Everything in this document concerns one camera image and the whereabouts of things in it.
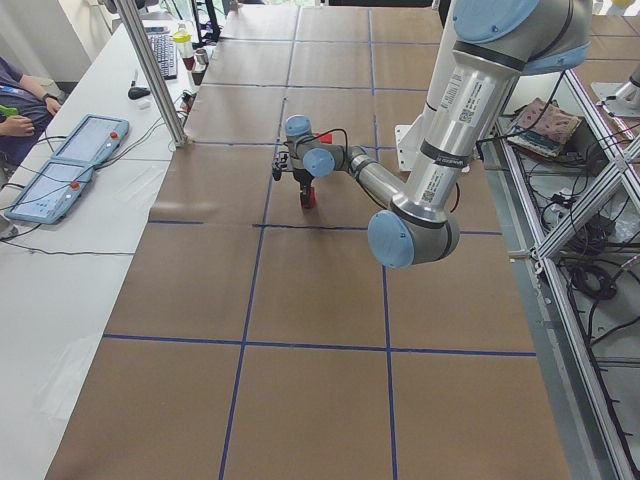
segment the person's hand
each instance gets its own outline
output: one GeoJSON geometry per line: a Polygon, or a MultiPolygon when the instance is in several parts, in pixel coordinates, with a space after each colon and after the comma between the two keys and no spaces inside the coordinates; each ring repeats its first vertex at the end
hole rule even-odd
{"type": "Polygon", "coordinates": [[[58,103],[58,101],[55,98],[49,97],[46,100],[46,104],[47,110],[49,111],[51,116],[55,117],[56,113],[58,113],[58,110],[60,110],[60,104],[58,103]]]}
{"type": "Polygon", "coordinates": [[[22,115],[12,115],[0,123],[0,135],[30,137],[36,132],[33,122],[22,115]]]}

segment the keyboard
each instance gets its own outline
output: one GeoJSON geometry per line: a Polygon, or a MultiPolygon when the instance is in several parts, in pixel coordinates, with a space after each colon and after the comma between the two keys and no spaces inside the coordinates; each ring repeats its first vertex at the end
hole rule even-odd
{"type": "Polygon", "coordinates": [[[165,80],[171,80],[178,76],[178,51],[173,38],[167,33],[147,35],[151,50],[153,50],[160,73],[165,80]]]}

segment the white table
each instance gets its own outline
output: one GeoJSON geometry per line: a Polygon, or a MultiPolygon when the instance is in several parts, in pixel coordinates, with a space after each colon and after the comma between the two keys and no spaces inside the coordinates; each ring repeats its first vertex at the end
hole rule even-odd
{"type": "MultiPolygon", "coordinates": [[[[141,137],[160,113],[141,110],[127,98],[134,70],[144,85],[133,46],[119,28],[47,129],[67,135],[87,113],[129,120],[120,147],[141,137]]],[[[167,82],[171,97],[195,91],[179,66],[167,82]]],[[[101,334],[147,222],[173,147],[161,126],[141,146],[97,172],[67,218],[41,226],[13,242],[47,251],[113,252],[124,255],[44,255],[0,243],[0,477],[40,480],[64,433],[101,334]]],[[[38,170],[49,158],[46,143],[23,165],[38,170]]],[[[33,173],[18,169],[13,182],[33,173]]],[[[0,207],[19,191],[0,192],[0,207]]],[[[32,224],[18,224],[24,231],[32,224]]]]}

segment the blue joint cap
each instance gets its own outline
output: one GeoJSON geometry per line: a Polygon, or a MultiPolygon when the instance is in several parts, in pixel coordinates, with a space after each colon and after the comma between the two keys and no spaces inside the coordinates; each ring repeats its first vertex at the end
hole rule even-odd
{"type": "Polygon", "coordinates": [[[294,115],[287,118],[284,126],[287,137],[299,137],[311,133],[311,121],[304,115],[294,115]]]}
{"type": "Polygon", "coordinates": [[[494,42],[519,27],[540,0],[459,0],[453,11],[456,33],[467,43],[494,42]]]}
{"type": "Polygon", "coordinates": [[[367,237],[373,255],[385,267],[404,268],[413,264],[411,232],[395,213],[383,210],[371,217],[367,237]]]}
{"type": "Polygon", "coordinates": [[[566,52],[529,62],[524,66],[522,75],[541,75],[543,73],[561,72],[562,70],[577,67],[587,59],[589,45],[590,42],[566,52]]]}
{"type": "Polygon", "coordinates": [[[304,168],[316,178],[322,178],[333,172],[336,161],[328,151],[323,148],[312,148],[302,159],[304,168]]]}

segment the bottle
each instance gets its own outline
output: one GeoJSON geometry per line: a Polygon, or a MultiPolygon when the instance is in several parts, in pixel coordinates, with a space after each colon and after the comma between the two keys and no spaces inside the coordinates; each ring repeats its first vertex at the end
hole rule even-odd
{"type": "Polygon", "coordinates": [[[193,69],[195,59],[193,58],[191,34],[187,32],[184,23],[180,23],[178,25],[178,31],[173,34],[173,41],[175,42],[176,47],[178,47],[178,52],[184,62],[184,66],[187,67],[187,70],[191,71],[193,69]]]}

